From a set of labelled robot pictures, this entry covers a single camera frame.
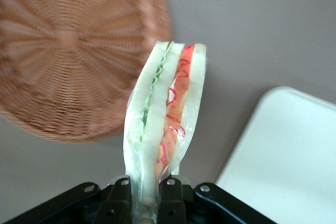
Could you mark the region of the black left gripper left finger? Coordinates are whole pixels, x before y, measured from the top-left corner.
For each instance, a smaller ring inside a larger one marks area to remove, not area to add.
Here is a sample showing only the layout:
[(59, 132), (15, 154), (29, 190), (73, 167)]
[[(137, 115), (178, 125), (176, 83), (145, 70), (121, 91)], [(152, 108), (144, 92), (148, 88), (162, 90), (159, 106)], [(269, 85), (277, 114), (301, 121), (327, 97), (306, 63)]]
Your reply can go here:
[(85, 182), (6, 223), (131, 223), (131, 183), (121, 176), (105, 189)]

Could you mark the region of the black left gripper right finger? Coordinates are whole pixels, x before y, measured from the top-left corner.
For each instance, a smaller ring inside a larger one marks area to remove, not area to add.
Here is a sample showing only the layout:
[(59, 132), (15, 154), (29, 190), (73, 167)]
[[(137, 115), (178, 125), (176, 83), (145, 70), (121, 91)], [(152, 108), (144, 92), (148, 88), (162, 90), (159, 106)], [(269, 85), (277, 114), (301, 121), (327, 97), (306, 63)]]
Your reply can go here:
[(160, 183), (157, 223), (274, 223), (213, 183), (192, 188), (184, 176)]

